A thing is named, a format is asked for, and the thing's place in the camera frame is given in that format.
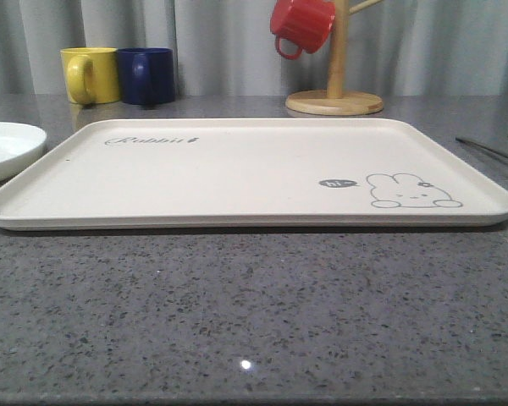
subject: countertop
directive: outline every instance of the countertop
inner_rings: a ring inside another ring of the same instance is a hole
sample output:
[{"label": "countertop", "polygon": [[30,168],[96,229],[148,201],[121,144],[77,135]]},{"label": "countertop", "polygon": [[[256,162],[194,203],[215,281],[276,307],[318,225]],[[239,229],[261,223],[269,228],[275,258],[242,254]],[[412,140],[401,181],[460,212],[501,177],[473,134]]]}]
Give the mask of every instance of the countertop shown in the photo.
[{"label": "countertop", "polygon": [[[508,97],[389,97],[508,190]],[[283,97],[0,96],[52,149],[110,118],[307,117]],[[0,229],[0,404],[508,404],[508,221],[483,228]]]}]

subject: yellow mug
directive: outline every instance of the yellow mug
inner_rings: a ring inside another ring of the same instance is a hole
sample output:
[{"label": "yellow mug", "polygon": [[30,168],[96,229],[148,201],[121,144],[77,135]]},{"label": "yellow mug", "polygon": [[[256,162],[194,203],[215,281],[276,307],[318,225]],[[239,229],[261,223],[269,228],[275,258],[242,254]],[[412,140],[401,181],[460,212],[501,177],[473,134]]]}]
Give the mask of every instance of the yellow mug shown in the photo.
[{"label": "yellow mug", "polygon": [[68,99],[72,103],[110,103],[120,100],[117,48],[60,50]]}]

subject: wooden mug stand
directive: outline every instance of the wooden mug stand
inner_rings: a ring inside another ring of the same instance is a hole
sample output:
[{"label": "wooden mug stand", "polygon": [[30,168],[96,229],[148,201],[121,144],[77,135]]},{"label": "wooden mug stand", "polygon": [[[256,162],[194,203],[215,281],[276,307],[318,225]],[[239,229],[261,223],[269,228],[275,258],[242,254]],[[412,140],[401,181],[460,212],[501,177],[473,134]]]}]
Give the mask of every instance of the wooden mug stand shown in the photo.
[{"label": "wooden mug stand", "polygon": [[356,116],[379,112],[382,99],[360,91],[344,91],[346,46],[350,16],[382,0],[366,0],[350,8],[350,0],[334,0],[335,20],[329,48],[328,89],[289,95],[286,106],[297,112],[326,116]]}]

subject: red mug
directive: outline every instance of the red mug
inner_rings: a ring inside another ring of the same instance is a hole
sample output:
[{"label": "red mug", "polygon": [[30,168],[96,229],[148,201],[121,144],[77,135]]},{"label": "red mug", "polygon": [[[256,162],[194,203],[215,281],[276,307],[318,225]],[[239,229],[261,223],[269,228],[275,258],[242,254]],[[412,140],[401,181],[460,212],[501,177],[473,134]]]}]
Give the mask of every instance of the red mug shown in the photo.
[{"label": "red mug", "polygon": [[[278,0],[271,16],[271,32],[277,52],[286,59],[297,59],[303,50],[314,53],[328,39],[335,19],[335,5],[324,0]],[[297,46],[294,54],[280,48],[282,39]]]}]

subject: rabbit illustration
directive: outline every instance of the rabbit illustration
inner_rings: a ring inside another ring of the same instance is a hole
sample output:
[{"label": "rabbit illustration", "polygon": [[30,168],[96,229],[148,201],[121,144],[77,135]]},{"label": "rabbit illustration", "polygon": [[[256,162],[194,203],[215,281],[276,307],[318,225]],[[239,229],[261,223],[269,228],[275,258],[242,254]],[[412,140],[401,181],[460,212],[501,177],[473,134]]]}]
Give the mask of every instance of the rabbit illustration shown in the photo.
[{"label": "rabbit illustration", "polygon": [[376,199],[374,207],[461,207],[460,201],[423,179],[410,173],[388,175],[375,173],[367,176]]}]

